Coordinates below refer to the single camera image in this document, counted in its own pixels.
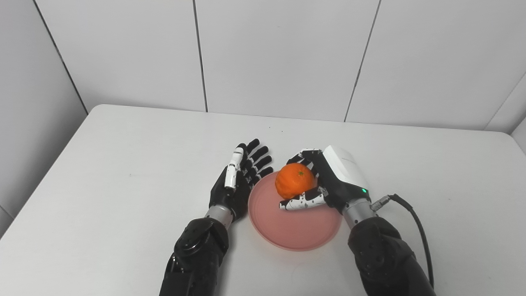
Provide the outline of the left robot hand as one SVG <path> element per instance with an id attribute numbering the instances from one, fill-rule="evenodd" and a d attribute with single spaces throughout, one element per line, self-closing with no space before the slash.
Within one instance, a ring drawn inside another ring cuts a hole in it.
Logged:
<path id="1" fill-rule="evenodd" d="M 271 162 L 268 146 L 261 145 L 258 138 L 248 144 L 240 143 L 212 187 L 207 217 L 225 226 L 244 217 L 252 189 L 274 172 Z"/>

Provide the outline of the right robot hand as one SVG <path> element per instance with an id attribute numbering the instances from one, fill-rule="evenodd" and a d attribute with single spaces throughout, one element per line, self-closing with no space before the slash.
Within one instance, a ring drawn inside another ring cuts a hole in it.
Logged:
<path id="1" fill-rule="evenodd" d="M 376 215 L 371 208 L 367 181 L 347 150 L 338 146 L 302 149 L 287 162 L 292 163 L 311 165 L 310 172 L 317 178 L 317 185 L 288 201 L 281 201 L 280 209 L 302 210 L 326 204 L 357 221 Z"/>

